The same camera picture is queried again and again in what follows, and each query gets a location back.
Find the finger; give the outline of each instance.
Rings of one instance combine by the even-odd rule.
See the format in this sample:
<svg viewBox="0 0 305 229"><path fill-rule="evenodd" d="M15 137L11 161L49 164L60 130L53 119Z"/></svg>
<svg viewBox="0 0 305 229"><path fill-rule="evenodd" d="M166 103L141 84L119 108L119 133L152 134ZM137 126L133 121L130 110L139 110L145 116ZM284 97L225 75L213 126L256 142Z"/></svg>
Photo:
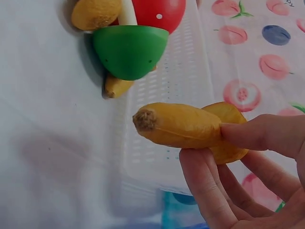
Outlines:
<svg viewBox="0 0 305 229"><path fill-rule="evenodd" d="M209 149L180 152L180 162L186 182L199 210L213 229L228 229L238 222L228 202L219 190L206 157L212 156Z"/></svg>
<svg viewBox="0 0 305 229"><path fill-rule="evenodd" d="M235 205L232 200L230 199L230 197L228 196L227 192L225 191L221 180L219 178L219 174L218 174L218 168L217 165L215 163L214 157L212 155L212 152L209 152L209 155L207 155L205 157L205 162L211 172L211 175L217 185L217 187L219 188L219 190L221 191L221 193L223 194L224 198L226 199L226 201L228 202L232 212L235 214L235 216L237 217L238 220L245 220L245 219L251 219L251 215L249 215L247 212L245 212L244 210L240 209L240 207L238 207L237 205Z"/></svg>
<svg viewBox="0 0 305 229"><path fill-rule="evenodd" d="M296 159L305 141L305 115L284 117L263 114L244 124L223 125L222 134L238 147L270 149Z"/></svg>
<svg viewBox="0 0 305 229"><path fill-rule="evenodd" d="M227 165L218 166L218 172L225 191L235 205L253 217L268 217L274 214L246 193Z"/></svg>
<svg viewBox="0 0 305 229"><path fill-rule="evenodd" d="M261 152L250 150L241 161L269 190L285 202L301 187L298 178L286 173Z"/></svg>

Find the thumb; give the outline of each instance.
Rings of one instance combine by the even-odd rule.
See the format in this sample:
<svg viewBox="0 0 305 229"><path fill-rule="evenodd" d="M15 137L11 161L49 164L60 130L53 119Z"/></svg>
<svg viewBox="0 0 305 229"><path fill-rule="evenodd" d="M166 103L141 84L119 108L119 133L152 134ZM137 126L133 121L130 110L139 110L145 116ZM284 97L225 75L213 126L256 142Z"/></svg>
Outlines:
<svg viewBox="0 0 305 229"><path fill-rule="evenodd" d="M294 159L301 151L305 154L305 115L263 114L244 124L224 124L221 131L225 140L241 148L269 149Z"/></svg>

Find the white plastic stick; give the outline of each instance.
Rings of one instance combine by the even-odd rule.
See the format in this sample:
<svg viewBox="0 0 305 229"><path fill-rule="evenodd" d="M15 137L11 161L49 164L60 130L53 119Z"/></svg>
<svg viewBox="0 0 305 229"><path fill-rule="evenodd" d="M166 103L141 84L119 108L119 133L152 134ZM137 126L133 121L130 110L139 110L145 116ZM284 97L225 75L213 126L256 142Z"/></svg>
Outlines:
<svg viewBox="0 0 305 229"><path fill-rule="evenodd" d="M138 25L132 0L122 0L122 11L118 16L119 25Z"/></svg>

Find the toy peach slice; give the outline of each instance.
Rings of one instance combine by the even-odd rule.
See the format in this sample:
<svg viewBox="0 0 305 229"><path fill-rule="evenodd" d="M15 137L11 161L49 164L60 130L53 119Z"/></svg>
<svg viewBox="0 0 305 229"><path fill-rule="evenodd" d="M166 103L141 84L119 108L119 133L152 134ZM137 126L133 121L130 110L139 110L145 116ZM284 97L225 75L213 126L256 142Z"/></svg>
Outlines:
<svg viewBox="0 0 305 229"><path fill-rule="evenodd" d="M148 104L133 116L138 133L175 148L206 148L221 141L219 117L184 104Z"/></svg>
<svg viewBox="0 0 305 229"><path fill-rule="evenodd" d="M212 104L202 109L218 116L223 123L241 124L247 121L234 105L226 102ZM247 149L238 148L226 141L222 141L218 146L210 149L218 165L240 160L248 153Z"/></svg>

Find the blue object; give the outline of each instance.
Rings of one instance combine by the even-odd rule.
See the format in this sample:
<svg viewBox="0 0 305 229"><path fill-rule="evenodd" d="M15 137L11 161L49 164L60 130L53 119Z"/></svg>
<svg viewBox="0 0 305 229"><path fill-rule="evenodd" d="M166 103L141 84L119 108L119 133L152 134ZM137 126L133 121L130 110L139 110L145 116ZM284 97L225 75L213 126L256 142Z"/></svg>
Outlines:
<svg viewBox="0 0 305 229"><path fill-rule="evenodd" d="M204 225L204 223L198 205L192 196L172 192L164 193L163 229L184 229L193 225Z"/></svg>
<svg viewBox="0 0 305 229"><path fill-rule="evenodd" d="M193 196L173 193L173 197L175 197L175 199L182 204L186 204L186 205L195 205L196 204L195 198Z"/></svg>
<svg viewBox="0 0 305 229"><path fill-rule="evenodd" d="M274 45L286 45L291 39L289 32L278 25L265 26L262 35L266 41Z"/></svg>
<svg viewBox="0 0 305 229"><path fill-rule="evenodd" d="M210 229L206 223L197 224L194 226L186 227L186 228L179 228L179 229Z"/></svg>

